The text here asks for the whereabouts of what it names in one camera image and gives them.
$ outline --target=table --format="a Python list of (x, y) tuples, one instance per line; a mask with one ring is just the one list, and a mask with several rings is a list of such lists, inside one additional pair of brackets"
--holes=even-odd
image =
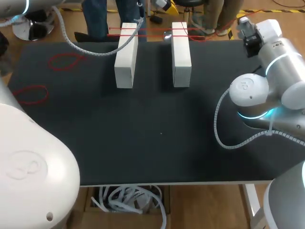
[[(80, 46), (107, 52), (117, 44)], [(47, 86), (46, 102), (23, 108), (70, 148), (82, 186), (262, 182), (305, 159), (302, 146), (280, 136), (263, 136), (237, 150), (221, 148), (213, 132), (216, 104), (232, 80), (252, 72), (259, 61), (246, 58), (241, 41), (190, 42), (190, 50), (190, 88), (173, 88), (170, 43), (147, 42), (139, 44), (133, 89), (117, 89), (115, 56), (88, 56), (69, 71), (55, 72), (48, 60), (75, 51), (65, 43), (32, 43), (9, 88)], [(228, 97), (218, 131), (227, 145), (258, 132), (243, 124)]]

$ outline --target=wooden block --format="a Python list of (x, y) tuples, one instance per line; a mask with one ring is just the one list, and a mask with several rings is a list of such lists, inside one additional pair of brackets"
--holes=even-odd
[[(119, 47), (129, 38), (129, 35), (137, 28), (136, 23), (123, 23)], [(134, 71), (136, 66), (138, 52), (138, 37), (135, 36), (132, 41), (122, 50), (118, 51), (114, 64), (115, 80), (117, 88), (132, 88)]]
[(189, 87), (192, 61), (186, 22), (173, 22), (172, 31), (173, 85)]

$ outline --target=yellow black warning tape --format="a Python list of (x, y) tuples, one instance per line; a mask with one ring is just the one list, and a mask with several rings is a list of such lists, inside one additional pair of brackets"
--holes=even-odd
[[(258, 10), (241, 10), (239, 13), (253, 13)], [(305, 13), (305, 10), (261, 10), (258, 13)]]
[[(82, 9), (68, 9), (62, 8), (61, 11), (65, 12), (82, 12)], [(240, 10), (239, 13), (253, 13), (258, 10)], [(117, 10), (107, 10), (109, 13), (117, 13)], [(151, 13), (158, 13), (158, 14), (166, 14), (162, 11), (151, 11)], [(259, 13), (305, 13), (305, 10), (262, 10)]]
[[(60, 11), (64, 12), (82, 12), (82, 9), (68, 9), (68, 8), (61, 8)], [(107, 10), (108, 13), (117, 13), (117, 10)]]
[(233, 33), (232, 33), (232, 30), (231, 28), (228, 29), (228, 37), (229, 37), (229, 40), (234, 40), (234, 36), (233, 36)]

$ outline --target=white spiral cable wrap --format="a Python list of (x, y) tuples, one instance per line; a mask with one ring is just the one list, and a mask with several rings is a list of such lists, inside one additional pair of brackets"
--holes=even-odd
[(67, 32), (66, 32), (66, 28), (65, 28), (65, 23), (63, 21), (63, 18), (62, 18), (62, 15), (60, 13), (60, 11), (58, 10), (58, 8), (56, 8), (55, 6), (52, 7), (53, 10), (55, 11), (55, 13), (57, 14), (58, 16), (58, 19), (59, 19), (59, 22), (60, 22), (60, 25), (61, 25), (61, 32), (62, 32), (62, 35), (65, 39), (65, 41), (73, 48), (75, 48), (76, 50), (84, 53), (84, 54), (87, 54), (87, 55), (92, 55), (92, 56), (110, 56), (110, 55), (113, 55), (113, 54), (116, 54), (118, 51), (120, 51), (121, 49), (123, 49), (127, 44), (129, 44), (129, 42), (131, 42), (131, 40), (135, 37), (135, 35), (137, 34), (137, 32), (140, 30), (142, 24), (143, 24), (143, 21), (144, 21), (144, 18), (140, 18), (138, 21), (138, 26), (137, 28), (135, 29), (135, 31), (133, 32), (133, 34), (130, 36), (130, 38), (128, 38), (128, 40), (122, 45), (120, 46), (119, 48), (117, 48), (116, 50), (113, 50), (111, 52), (106, 52), (106, 53), (97, 53), (97, 52), (91, 52), (91, 51), (88, 51), (88, 50), (84, 50), (80, 47), (78, 47), (77, 45), (75, 45), (73, 42), (70, 41), (70, 39), (68, 38), (68, 35), (67, 35)]
[[(145, 195), (147, 198), (147, 204), (150, 203), (151, 198), (156, 199), (158, 204), (155, 206), (157, 208), (160, 206), (161, 214), (162, 214), (162, 225), (161, 229), (166, 228), (166, 212), (165, 207), (162, 203), (162, 191), (158, 186), (154, 186), (156, 189), (158, 189), (160, 196), (157, 196), (156, 194), (152, 193), (151, 191), (148, 191), (142, 187), (139, 186), (119, 186), (117, 189), (115, 189), (109, 196), (108, 196), (108, 204), (111, 207), (111, 209), (108, 209), (104, 205), (104, 201), (106, 200), (107, 193), (109, 191), (109, 187), (100, 187), (99, 191), (99, 202), (95, 200), (94, 197), (91, 197), (91, 200), (93, 203), (96, 204), (101, 210), (104, 212), (134, 212), (138, 214), (143, 214), (142, 209), (133, 208), (129, 205), (129, 203), (133, 203), (137, 198), (139, 198), (142, 195)], [(113, 199), (116, 193), (119, 192), (119, 195), (116, 199)]]
[(18, 20), (19, 17), (20, 16), (15, 16), (6, 22), (0, 23), (0, 28), (12, 25), (16, 20)]
[[(248, 138), (247, 140), (243, 141), (242, 143), (237, 144), (235, 146), (226, 146), (225, 144), (223, 144), (221, 142), (221, 140), (219, 139), (219, 136), (218, 136), (218, 133), (217, 133), (217, 116), (218, 116), (220, 105), (221, 105), (224, 97), (228, 94), (228, 92), (229, 92), (229, 89), (227, 89), (223, 93), (223, 95), (220, 97), (220, 99), (218, 101), (218, 104), (216, 106), (215, 115), (214, 115), (214, 133), (215, 133), (215, 137), (216, 137), (216, 140), (217, 140), (219, 145), (221, 145), (225, 149), (237, 149), (237, 148), (240, 148), (240, 147), (248, 144), (249, 142), (252, 142), (254, 139), (256, 139), (256, 138), (258, 138), (260, 136), (267, 135), (268, 133), (270, 133), (269, 130), (261, 131), (261, 132), (255, 134), (255, 135), (253, 135), (252, 137)], [(296, 142), (296, 143), (298, 143), (298, 144), (300, 144), (302, 146), (305, 146), (305, 142), (304, 141), (301, 141), (301, 140), (299, 140), (299, 139), (297, 139), (295, 137), (292, 137), (289, 134), (286, 134), (284, 132), (277, 131), (277, 130), (272, 130), (271, 132), (272, 132), (272, 134), (283, 136), (283, 137), (288, 138), (289, 140), (292, 140), (292, 141), (294, 141), (294, 142)]]

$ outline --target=person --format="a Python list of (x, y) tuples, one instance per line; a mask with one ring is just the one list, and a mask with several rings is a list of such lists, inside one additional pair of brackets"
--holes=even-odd
[(208, 0), (203, 7), (204, 15), (194, 15), (192, 25), (205, 35), (216, 32), (218, 36), (226, 36), (243, 2), (244, 0)]
[[(140, 18), (139, 7), (137, 6), (137, 0), (116, 0), (116, 5), (121, 18), (121, 26), (124, 22), (136, 23), (134, 19)], [(107, 24), (107, 0), (85, 0), (82, 3), (82, 10), (85, 16), (88, 35), (102, 40), (108, 34)], [(141, 28), (146, 27), (146, 20)], [(140, 35), (146, 35), (145, 30), (138, 32)], [(146, 41), (146, 37), (139, 37), (139, 41)]]

